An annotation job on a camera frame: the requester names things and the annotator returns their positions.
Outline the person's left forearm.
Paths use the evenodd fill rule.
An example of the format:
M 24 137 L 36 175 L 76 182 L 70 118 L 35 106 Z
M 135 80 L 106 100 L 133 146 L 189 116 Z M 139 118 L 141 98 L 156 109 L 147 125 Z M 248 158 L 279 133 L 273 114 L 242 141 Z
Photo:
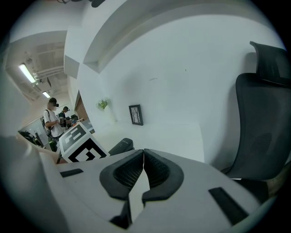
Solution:
M 41 154 L 44 154 L 48 157 L 50 157 L 53 162 L 55 164 L 58 164 L 60 162 L 60 150 L 58 150 L 57 152 L 53 152 L 51 150 L 48 150 L 48 149 L 44 149 L 44 148 L 38 148 L 38 151 L 41 153 Z

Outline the long ceiling light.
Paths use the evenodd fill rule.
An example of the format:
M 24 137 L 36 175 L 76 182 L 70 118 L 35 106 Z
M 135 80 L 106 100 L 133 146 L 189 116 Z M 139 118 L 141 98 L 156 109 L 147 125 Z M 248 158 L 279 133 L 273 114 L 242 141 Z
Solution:
M 24 74 L 24 76 L 30 81 L 30 83 L 36 83 L 34 77 L 31 75 L 25 64 L 20 64 L 19 69 Z

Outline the white vase with green plant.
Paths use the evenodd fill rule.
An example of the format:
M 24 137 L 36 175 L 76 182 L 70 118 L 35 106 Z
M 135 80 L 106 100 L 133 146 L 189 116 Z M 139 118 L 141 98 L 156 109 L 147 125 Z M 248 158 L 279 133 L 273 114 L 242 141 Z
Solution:
M 114 113 L 110 107 L 110 100 L 109 99 L 102 99 L 97 103 L 97 107 L 102 110 L 105 115 L 106 115 L 106 119 L 108 120 L 108 122 L 112 125 L 115 124 L 116 119 L 114 116 Z

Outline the black and green bag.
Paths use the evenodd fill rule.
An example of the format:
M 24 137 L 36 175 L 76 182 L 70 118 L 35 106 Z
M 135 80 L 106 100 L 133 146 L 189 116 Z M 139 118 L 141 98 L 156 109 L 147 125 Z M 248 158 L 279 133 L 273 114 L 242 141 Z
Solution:
M 19 134 L 23 136 L 26 140 L 30 141 L 34 145 L 43 148 L 43 144 L 31 133 L 28 131 L 19 131 Z

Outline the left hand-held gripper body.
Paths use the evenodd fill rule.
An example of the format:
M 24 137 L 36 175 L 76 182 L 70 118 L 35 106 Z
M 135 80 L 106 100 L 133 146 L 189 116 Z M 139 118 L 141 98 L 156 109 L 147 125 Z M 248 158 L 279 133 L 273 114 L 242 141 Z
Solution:
M 61 157 L 68 163 L 90 161 L 110 155 L 82 123 L 67 130 L 60 137 L 59 143 Z

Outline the large black office chair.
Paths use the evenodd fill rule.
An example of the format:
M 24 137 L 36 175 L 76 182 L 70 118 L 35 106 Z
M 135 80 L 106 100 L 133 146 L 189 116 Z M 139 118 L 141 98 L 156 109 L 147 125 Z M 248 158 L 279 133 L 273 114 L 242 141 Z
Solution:
M 267 180 L 282 171 L 291 152 L 291 60 L 282 48 L 250 44 L 256 71 L 236 79 L 240 140 L 233 164 L 222 172 L 263 203 Z

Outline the white desk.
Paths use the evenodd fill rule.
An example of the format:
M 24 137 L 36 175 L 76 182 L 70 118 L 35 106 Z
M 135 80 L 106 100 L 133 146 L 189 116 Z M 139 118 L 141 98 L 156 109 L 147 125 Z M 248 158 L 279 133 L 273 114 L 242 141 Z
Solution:
M 203 140 L 197 122 L 191 124 L 145 123 L 142 126 L 116 122 L 95 130 L 95 139 L 109 151 L 123 138 L 129 138 L 135 149 L 154 149 L 204 162 Z

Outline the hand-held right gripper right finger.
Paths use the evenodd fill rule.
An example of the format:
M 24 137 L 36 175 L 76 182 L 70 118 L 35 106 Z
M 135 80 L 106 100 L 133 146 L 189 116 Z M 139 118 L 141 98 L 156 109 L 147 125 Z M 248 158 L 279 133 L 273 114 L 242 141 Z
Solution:
M 150 189 L 132 233 L 222 233 L 260 206 L 237 182 L 210 165 L 144 150 Z

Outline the black picture frame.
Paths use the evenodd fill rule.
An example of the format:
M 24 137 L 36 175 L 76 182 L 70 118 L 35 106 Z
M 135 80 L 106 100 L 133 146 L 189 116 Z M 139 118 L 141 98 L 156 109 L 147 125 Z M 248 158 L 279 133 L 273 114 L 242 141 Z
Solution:
M 129 106 L 131 122 L 133 125 L 144 125 L 142 113 L 141 113 L 141 106 L 140 105 L 132 105 Z

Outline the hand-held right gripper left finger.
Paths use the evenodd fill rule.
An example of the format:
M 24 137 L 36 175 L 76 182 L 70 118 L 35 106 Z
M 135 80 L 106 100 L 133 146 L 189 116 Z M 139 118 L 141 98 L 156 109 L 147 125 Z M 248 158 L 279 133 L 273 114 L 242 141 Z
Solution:
M 106 221 L 127 229 L 132 224 L 129 194 L 143 171 L 144 151 L 132 150 L 86 162 L 60 164 L 72 192 Z

